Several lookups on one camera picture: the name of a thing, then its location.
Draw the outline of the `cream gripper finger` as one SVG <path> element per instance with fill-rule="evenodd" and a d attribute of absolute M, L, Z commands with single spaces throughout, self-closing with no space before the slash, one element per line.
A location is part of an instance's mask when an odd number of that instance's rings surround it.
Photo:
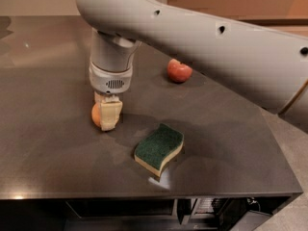
<path fill-rule="evenodd" d="M 101 93 L 97 93 L 96 91 L 94 92 L 94 102 L 102 102 L 105 100 L 105 95 Z"/>
<path fill-rule="evenodd" d="M 116 128 L 123 103 L 117 95 L 102 96 L 99 105 L 100 126 L 102 131 L 111 131 Z"/>

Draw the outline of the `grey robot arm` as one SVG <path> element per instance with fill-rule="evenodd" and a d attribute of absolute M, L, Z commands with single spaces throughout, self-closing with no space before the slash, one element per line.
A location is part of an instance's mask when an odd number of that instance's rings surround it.
<path fill-rule="evenodd" d="M 307 38 L 156 0 L 76 0 L 76 5 L 93 29 L 90 83 L 96 92 L 127 91 L 134 53 L 145 43 L 307 129 Z"/>

